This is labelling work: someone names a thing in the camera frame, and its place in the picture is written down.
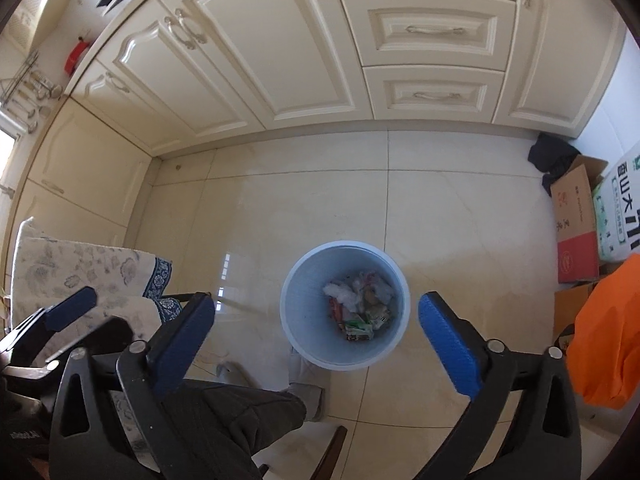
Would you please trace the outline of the trash pile in bin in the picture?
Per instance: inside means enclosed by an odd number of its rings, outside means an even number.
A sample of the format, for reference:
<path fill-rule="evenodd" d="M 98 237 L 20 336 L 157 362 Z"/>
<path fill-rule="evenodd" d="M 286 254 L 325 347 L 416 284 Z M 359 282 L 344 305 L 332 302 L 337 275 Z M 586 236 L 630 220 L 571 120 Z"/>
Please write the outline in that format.
<path fill-rule="evenodd" d="M 347 341 L 369 341 L 390 326 L 395 291 L 380 274 L 360 272 L 325 284 L 322 292 L 330 318 Z"/>

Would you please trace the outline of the light blue trash bin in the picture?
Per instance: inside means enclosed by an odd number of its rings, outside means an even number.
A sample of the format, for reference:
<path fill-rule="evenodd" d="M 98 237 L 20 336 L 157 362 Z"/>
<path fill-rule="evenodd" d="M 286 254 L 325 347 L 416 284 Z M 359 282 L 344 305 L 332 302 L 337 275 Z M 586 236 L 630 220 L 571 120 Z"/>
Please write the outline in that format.
<path fill-rule="evenodd" d="M 326 370 L 351 372 L 385 358 L 408 327 L 411 298 L 396 262 L 378 248 L 341 240 L 300 258 L 281 292 L 292 347 Z"/>

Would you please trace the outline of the cream kitchen cabinet run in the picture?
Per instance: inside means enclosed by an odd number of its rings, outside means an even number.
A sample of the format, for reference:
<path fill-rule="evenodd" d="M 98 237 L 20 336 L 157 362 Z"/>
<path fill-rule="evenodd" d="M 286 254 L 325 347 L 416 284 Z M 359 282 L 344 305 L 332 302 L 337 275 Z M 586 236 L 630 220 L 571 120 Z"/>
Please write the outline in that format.
<path fill-rule="evenodd" d="M 21 212 L 122 240 L 153 157 L 390 128 L 576 138 L 627 33 L 611 0 L 129 0 L 61 97 L 22 122 Z"/>

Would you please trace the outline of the floral white blue tablecloth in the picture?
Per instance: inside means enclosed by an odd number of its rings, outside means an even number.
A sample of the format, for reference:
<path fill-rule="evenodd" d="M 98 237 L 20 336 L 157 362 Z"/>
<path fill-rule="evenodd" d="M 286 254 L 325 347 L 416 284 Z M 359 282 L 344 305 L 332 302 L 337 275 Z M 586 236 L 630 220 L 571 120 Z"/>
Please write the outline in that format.
<path fill-rule="evenodd" d="M 134 338 L 148 340 L 181 311 L 164 296 L 172 273 L 169 261 L 141 250 L 57 240 L 33 218 L 18 228 L 11 280 L 11 326 L 89 286 L 98 303 L 54 335 L 35 358 L 37 366 L 110 316 L 127 321 Z"/>

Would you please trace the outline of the dark trouser leg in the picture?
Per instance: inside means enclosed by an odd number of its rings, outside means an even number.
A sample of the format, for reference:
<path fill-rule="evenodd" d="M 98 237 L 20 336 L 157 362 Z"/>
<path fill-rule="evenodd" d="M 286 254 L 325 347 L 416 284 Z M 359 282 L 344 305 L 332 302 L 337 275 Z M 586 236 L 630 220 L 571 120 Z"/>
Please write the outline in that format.
<path fill-rule="evenodd" d="M 180 442 L 211 479 L 259 479 L 253 456 L 303 426 L 303 401 L 287 391 L 186 382 L 162 402 Z"/>

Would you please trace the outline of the grey slipper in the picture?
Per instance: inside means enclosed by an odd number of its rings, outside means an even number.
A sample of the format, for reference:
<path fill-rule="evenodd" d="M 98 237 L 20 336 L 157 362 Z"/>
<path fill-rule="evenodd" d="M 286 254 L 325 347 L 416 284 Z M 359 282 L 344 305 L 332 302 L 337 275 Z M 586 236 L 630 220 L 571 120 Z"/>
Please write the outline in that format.
<path fill-rule="evenodd" d="M 308 422 L 318 422 L 324 416 L 326 390 L 330 374 L 322 367 L 307 361 L 294 348 L 288 358 L 288 392 L 306 406 Z"/>

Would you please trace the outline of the orange plastic bag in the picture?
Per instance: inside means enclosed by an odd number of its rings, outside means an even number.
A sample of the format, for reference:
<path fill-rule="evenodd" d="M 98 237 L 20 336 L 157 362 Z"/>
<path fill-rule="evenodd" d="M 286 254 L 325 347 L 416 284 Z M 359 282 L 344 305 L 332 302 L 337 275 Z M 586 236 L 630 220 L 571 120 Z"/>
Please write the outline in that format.
<path fill-rule="evenodd" d="M 620 410 L 639 385 L 639 256 L 631 255 L 593 289 L 575 318 L 566 365 L 590 405 Z"/>

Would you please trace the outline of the wooden chair part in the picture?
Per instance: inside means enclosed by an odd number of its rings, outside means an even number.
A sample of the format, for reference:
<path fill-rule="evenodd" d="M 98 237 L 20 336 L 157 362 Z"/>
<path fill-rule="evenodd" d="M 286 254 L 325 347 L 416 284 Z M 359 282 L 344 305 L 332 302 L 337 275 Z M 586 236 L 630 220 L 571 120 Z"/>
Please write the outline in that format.
<path fill-rule="evenodd" d="M 334 469 L 340 458 L 348 431 L 344 426 L 338 426 L 329 442 L 326 452 L 321 457 L 316 469 L 312 473 L 310 480 L 330 480 Z"/>

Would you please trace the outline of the brown red cardboard box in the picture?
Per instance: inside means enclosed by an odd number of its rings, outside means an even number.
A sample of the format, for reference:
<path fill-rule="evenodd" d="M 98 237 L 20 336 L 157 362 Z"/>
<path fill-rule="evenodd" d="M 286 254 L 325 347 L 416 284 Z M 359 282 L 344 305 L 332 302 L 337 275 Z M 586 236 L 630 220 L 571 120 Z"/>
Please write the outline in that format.
<path fill-rule="evenodd" d="M 572 284 L 599 277 L 596 212 L 592 191 L 608 166 L 605 160 L 578 155 L 551 185 L 558 258 L 558 282 Z"/>

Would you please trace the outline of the metal utensil rack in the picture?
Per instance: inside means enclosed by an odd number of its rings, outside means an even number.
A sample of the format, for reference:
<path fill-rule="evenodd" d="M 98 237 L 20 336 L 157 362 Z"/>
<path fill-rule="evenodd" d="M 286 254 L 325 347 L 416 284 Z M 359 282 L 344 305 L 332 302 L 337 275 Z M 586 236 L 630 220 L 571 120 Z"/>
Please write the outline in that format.
<path fill-rule="evenodd" d="M 38 61 L 38 51 L 29 53 L 16 74 L 1 81 L 1 118 L 19 133 L 36 132 L 63 93 L 63 87 L 40 70 Z"/>

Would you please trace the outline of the dark cloth on floor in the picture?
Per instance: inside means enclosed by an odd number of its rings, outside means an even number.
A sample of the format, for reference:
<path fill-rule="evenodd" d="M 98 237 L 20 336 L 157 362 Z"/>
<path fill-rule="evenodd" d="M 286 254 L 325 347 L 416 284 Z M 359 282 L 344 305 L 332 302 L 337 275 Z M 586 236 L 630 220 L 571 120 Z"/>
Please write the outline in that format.
<path fill-rule="evenodd" d="M 542 173 L 541 185 L 551 195 L 551 185 L 570 170 L 580 151 L 566 141 L 541 132 L 529 149 L 527 160 Z"/>

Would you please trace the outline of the white green rice sack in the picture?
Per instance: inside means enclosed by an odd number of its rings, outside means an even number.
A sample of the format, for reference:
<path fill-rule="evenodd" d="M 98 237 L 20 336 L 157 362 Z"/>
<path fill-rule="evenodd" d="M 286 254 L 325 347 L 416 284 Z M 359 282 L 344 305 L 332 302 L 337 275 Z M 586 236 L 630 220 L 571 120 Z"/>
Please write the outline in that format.
<path fill-rule="evenodd" d="M 640 245 L 639 143 L 611 167 L 593 191 L 599 258 L 625 261 Z"/>

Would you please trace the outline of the red white container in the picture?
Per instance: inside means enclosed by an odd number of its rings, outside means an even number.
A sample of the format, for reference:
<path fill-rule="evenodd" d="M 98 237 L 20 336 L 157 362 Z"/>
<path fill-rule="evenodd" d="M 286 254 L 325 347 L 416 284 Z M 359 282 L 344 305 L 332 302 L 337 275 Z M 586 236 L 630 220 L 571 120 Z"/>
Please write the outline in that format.
<path fill-rule="evenodd" d="M 85 39 L 84 37 L 77 38 L 77 44 L 74 45 L 73 49 L 70 51 L 70 54 L 66 58 L 64 63 L 64 72 L 67 76 L 72 76 L 77 66 L 84 58 L 89 48 L 91 47 L 91 42 Z"/>

